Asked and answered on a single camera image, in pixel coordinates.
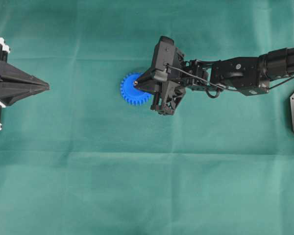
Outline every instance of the black robotic arm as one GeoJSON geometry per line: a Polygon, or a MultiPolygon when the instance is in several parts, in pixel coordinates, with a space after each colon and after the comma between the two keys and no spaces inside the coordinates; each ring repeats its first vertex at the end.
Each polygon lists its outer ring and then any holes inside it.
{"type": "Polygon", "coordinates": [[[174,46],[174,41],[162,36],[155,47],[151,67],[134,86],[154,95],[152,110],[173,115],[185,95],[185,88],[204,91],[211,98],[217,98],[223,91],[250,96],[267,94],[293,78],[294,48],[271,51],[259,57],[184,61],[184,54],[174,46]],[[270,82],[277,79],[285,80],[270,87],[270,82]]]}

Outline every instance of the green fabric surface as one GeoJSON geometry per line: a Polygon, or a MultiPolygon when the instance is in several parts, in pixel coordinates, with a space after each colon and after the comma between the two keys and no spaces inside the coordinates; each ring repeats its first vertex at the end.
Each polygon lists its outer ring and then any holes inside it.
{"type": "Polygon", "coordinates": [[[187,60],[294,47],[294,0],[0,0],[9,63],[51,86],[3,111],[0,235],[294,234],[294,81],[130,106],[161,35],[187,60]]]}

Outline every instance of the black cable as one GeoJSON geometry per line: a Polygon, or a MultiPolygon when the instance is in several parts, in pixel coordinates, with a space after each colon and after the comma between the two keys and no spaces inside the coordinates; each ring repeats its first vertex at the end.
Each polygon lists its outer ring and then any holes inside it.
{"type": "Polygon", "coordinates": [[[286,82],[288,82],[288,81],[291,81],[292,79],[294,79],[294,76],[293,76],[293,77],[290,77],[289,79],[287,79],[287,80],[285,80],[285,81],[283,81],[283,82],[280,82],[280,83],[274,85],[273,87],[270,87],[269,90],[271,90],[271,89],[273,89],[273,88],[276,88],[276,87],[278,87],[278,86],[280,86],[280,85],[282,85],[282,84],[284,84],[284,83],[286,83],[286,82]]]}
{"type": "Polygon", "coordinates": [[[217,89],[215,95],[210,94],[209,91],[208,91],[207,89],[206,89],[205,91],[206,91],[207,95],[208,95],[210,98],[212,98],[212,99],[218,98],[219,95],[220,95],[220,92],[221,92],[221,90],[220,90],[219,88],[217,89]]]}
{"type": "Polygon", "coordinates": [[[230,92],[238,92],[238,90],[228,89],[228,88],[225,88],[225,87],[219,86],[219,85],[214,84],[214,83],[212,83],[212,82],[209,82],[209,81],[207,81],[207,80],[205,80],[205,79],[203,79],[203,78],[201,78],[201,77],[198,77],[198,76],[192,75],[192,74],[190,74],[190,73],[188,73],[188,72],[185,72],[184,70],[181,70],[181,69],[176,68],[176,67],[172,67],[171,65],[167,65],[167,66],[168,66],[169,68],[171,68],[171,69],[174,69],[174,70],[180,71],[180,72],[182,72],[182,73],[184,73],[184,74],[187,74],[188,76],[191,76],[191,77],[197,78],[197,79],[199,79],[199,80],[201,80],[201,81],[203,81],[203,82],[208,82],[210,85],[212,85],[212,86],[214,86],[214,87],[218,87],[218,88],[221,89],[221,90],[226,90],[226,91],[230,91],[230,92]]]}

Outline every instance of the gear teeth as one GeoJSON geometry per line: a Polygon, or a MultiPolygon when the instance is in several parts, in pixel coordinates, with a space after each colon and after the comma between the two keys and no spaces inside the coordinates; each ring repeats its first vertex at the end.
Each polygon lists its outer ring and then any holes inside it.
{"type": "Polygon", "coordinates": [[[141,105],[145,104],[149,100],[149,98],[151,97],[151,94],[144,93],[144,92],[142,92],[141,95],[140,94],[137,95],[137,91],[135,90],[134,85],[132,85],[132,88],[131,88],[131,86],[129,86],[129,81],[132,83],[133,79],[136,79],[137,75],[140,76],[141,74],[142,73],[131,72],[127,76],[125,76],[120,83],[120,92],[121,92],[123,99],[128,104],[131,104],[134,106],[141,106],[141,105]]]}

